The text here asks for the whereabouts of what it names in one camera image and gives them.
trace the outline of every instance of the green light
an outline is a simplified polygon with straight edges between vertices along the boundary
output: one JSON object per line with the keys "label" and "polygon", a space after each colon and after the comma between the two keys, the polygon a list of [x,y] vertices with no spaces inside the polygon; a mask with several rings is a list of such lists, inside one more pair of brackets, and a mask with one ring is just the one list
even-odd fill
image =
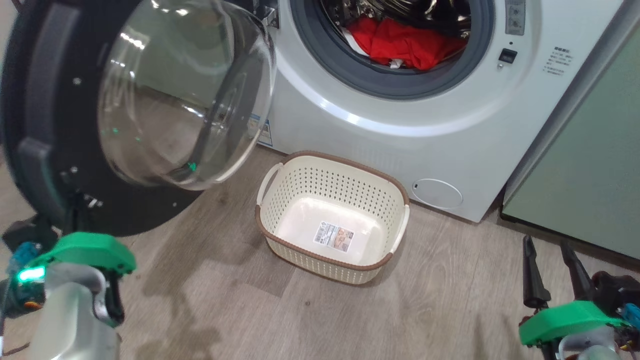
{"label": "green light", "polygon": [[37,268],[24,269],[18,273],[18,280],[20,282],[34,281],[44,279],[45,269],[44,266],[38,266]]}

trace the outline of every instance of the basket handle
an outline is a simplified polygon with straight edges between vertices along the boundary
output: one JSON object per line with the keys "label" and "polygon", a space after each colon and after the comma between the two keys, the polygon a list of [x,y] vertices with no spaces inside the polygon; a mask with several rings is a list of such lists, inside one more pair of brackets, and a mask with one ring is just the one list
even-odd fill
{"label": "basket handle", "polygon": [[267,190],[267,184],[269,184],[269,181],[271,180],[271,178],[278,172],[280,171],[280,169],[283,167],[284,165],[282,163],[277,163],[276,165],[273,165],[273,167],[271,169],[269,169],[269,171],[267,171],[267,174],[264,176],[264,179],[262,179],[262,184],[260,184],[260,190],[258,190],[258,199],[256,200],[256,204],[258,206],[262,205],[262,200],[264,200],[264,192]]}
{"label": "basket handle", "polygon": [[398,228],[398,232],[397,232],[397,236],[396,236],[396,241],[394,242],[394,246],[391,248],[391,252],[392,254],[394,252],[396,252],[398,245],[400,245],[400,240],[402,240],[402,237],[404,236],[404,231],[406,230],[406,225],[409,222],[409,205],[405,204],[404,205],[404,217],[402,219],[402,224],[400,224],[400,227]]}

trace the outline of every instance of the laundry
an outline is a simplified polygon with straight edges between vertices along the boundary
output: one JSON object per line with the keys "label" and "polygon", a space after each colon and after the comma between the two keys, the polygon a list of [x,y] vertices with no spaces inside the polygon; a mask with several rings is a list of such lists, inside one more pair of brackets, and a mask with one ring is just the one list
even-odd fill
{"label": "laundry", "polygon": [[395,66],[401,60],[406,67],[419,70],[433,68],[467,45],[463,39],[402,25],[389,18],[377,22],[360,17],[347,30],[371,60],[383,65],[390,65],[393,60]]}

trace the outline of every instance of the basket bottom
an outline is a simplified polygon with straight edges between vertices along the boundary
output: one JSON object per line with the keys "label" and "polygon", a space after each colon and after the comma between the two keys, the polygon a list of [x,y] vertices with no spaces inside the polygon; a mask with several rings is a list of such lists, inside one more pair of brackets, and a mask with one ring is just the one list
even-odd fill
{"label": "basket bottom", "polygon": [[388,253],[386,233],[384,224],[369,213],[305,195],[289,204],[274,235],[320,256],[367,266]]}

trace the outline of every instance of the transparent glass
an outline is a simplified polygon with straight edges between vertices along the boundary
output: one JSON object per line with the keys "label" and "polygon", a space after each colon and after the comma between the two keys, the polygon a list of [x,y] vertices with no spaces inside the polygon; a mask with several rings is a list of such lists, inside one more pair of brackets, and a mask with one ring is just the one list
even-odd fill
{"label": "transparent glass", "polygon": [[136,184],[203,190],[222,182],[255,147],[274,78],[271,38],[246,10],[219,0],[143,0],[104,70],[104,155]]}

